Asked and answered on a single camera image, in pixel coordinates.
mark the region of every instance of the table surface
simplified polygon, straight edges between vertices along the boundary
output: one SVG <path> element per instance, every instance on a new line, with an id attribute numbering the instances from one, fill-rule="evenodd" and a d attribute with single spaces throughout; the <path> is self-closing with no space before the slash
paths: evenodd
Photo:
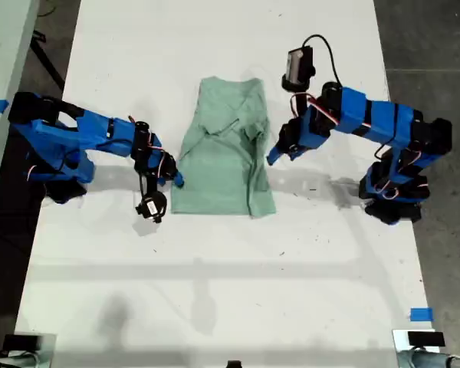
<path id="1" fill-rule="evenodd" d="M 12 101 L 31 42 L 38 0 L 0 0 L 0 100 Z M 0 164 L 8 134 L 8 110 L 0 113 Z"/>
<path id="2" fill-rule="evenodd" d="M 274 141 L 291 116 L 287 52 L 312 33 L 343 84 L 388 98 L 373 0 L 83 0 L 64 99 L 144 120 L 178 156 L 202 78 L 259 77 Z M 333 74 L 313 46 L 318 94 Z M 62 368 L 396 366 L 392 329 L 431 325 L 408 318 L 426 306 L 411 223 L 384 225 L 354 195 L 376 148 L 333 132 L 266 168 L 275 215 L 158 227 L 133 209 L 130 159 L 90 152 L 88 194 L 43 204 L 16 330 L 57 334 Z"/>

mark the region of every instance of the blue robotic arm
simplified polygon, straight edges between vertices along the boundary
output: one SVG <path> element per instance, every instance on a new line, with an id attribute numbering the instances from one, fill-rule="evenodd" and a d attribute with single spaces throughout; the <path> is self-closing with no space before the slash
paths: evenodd
<path id="1" fill-rule="evenodd" d="M 60 112 L 73 118 L 77 126 L 69 127 L 59 121 Z M 87 192 L 84 184 L 94 178 L 95 167 L 86 150 L 133 158 L 142 193 L 136 210 L 145 219 L 158 223 L 165 215 L 167 201 L 157 190 L 157 183 L 164 185 L 166 180 L 173 180 L 179 187 L 184 185 L 176 161 L 142 121 L 104 117 L 53 97 L 28 92 L 15 95 L 8 119 L 31 144 L 28 180 L 43 182 L 48 196 L 57 203 L 66 203 Z"/>
<path id="2" fill-rule="evenodd" d="M 429 197 L 427 178 L 419 173 L 451 150 L 452 124 L 443 119 L 427 123 L 410 107 L 368 100 L 365 94 L 343 87 L 338 79 L 326 83 L 315 99 L 306 93 L 315 73 L 311 65 L 310 47 L 290 51 L 282 86 L 295 93 L 292 98 L 296 97 L 298 112 L 281 128 L 268 163 L 272 165 L 283 154 L 294 160 L 319 148 L 331 130 L 380 143 L 375 153 L 379 161 L 360 182 L 359 197 L 370 199 L 366 213 L 389 225 L 400 219 L 419 220 L 419 203 Z M 377 156 L 384 146 L 390 148 Z"/>

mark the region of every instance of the gray floor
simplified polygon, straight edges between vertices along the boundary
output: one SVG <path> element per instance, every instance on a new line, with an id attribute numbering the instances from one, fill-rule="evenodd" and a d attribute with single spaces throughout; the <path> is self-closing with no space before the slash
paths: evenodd
<path id="1" fill-rule="evenodd" d="M 453 123 L 453 150 L 425 170 L 432 196 L 415 224 L 426 295 L 460 355 L 460 0 L 376 0 L 390 97 Z"/>
<path id="2" fill-rule="evenodd" d="M 52 5 L 57 10 L 36 24 L 36 29 L 48 36 L 44 49 L 63 75 L 79 3 L 43 0 L 40 13 Z M 423 111 L 428 121 L 444 117 L 454 126 L 453 151 L 426 170 L 432 197 L 424 205 L 424 219 L 415 225 L 415 233 L 428 301 L 435 310 L 434 325 L 445 332 L 448 351 L 460 355 L 460 0 L 375 0 L 375 5 L 392 100 Z M 21 89 L 61 96 L 31 52 Z M 17 172 L 8 163 L 16 156 L 16 152 L 11 154 L 11 147 L 16 150 L 23 144 L 13 141 L 19 139 L 9 137 L 5 155 L 9 159 L 4 159 L 1 168 L 4 187 L 14 181 Z M 24 201 L 28 196 L 34 197 L 25 193 L 15 204 L 22 201 L 23 209 L 28 210 L 30 202 Z M 10 193 L 0 192 L 3 206 L 5 197 Z M 37 215 L 37 206 L 32 207 Z M 15 234 L 13 240 L 23 245 L 23 251 L 30 251 L 31 234 L 21 229 L 23 218 L 16 229 L 9 218 L 1 220 L 8 233 Z M 27 268 L 25 257 L 7 255 L 6 260 L 15 266 L 0 267 L 0 343 L 3 334 L 14 329 Z"/>

